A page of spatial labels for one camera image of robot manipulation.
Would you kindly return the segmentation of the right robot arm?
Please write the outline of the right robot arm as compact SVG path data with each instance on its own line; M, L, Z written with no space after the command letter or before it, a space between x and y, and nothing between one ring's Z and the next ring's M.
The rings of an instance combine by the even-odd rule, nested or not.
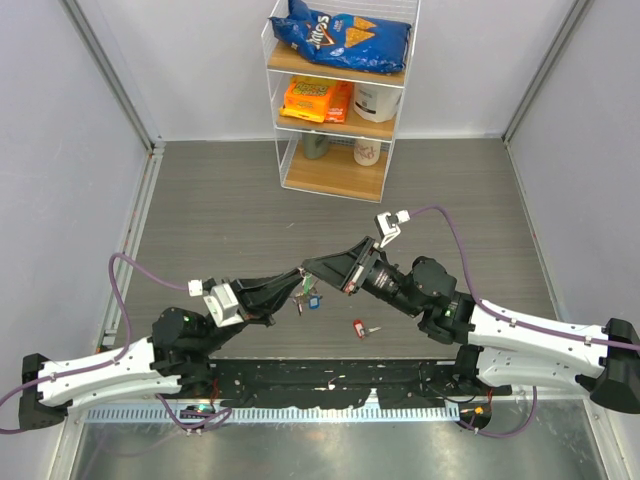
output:
M370 237L302 267L347 295L364 290L417 319L436 342L459 345L452 380L463 393L513 384L582 390L603 408L639 411L639 336L627 321L571 324L477 300L435 259L419 256L404 273Z

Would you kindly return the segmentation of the large metal keyring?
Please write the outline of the large metal keyring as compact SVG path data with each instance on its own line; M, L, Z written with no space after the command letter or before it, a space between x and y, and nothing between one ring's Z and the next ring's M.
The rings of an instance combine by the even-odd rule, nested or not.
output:
M318 293L316 284L317 284L317 281L313 280L312 287L308 293L303 292L303 286L302 286L302 290L296 293L292 297L292 301L296 307L296 310L299 316L301 316L306 309L316 310L316 309L310 309L308 306L308 302L311 297L319 297L320 304L321 304L322 296Z

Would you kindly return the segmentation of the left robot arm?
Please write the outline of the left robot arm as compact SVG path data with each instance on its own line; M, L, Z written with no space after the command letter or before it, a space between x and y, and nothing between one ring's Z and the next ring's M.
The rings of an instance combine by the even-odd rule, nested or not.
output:
M168 307L150 336L126 347L78 359L23 359L18 422L23 431L61 423L69 413L128 397L200 398L213 390L211 355L250 324L269 326L302 282L300 269L218 283L191 280L185 291L204 300L207 314Z

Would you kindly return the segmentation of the green key tag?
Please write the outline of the green key tag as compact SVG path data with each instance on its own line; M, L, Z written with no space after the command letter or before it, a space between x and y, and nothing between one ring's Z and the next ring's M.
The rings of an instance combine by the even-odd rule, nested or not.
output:
M312 287L312 283L313 283L313 279L312 279L312 275L307 273L304 277L304 282L303 282L303 292L304 293L308 293Z

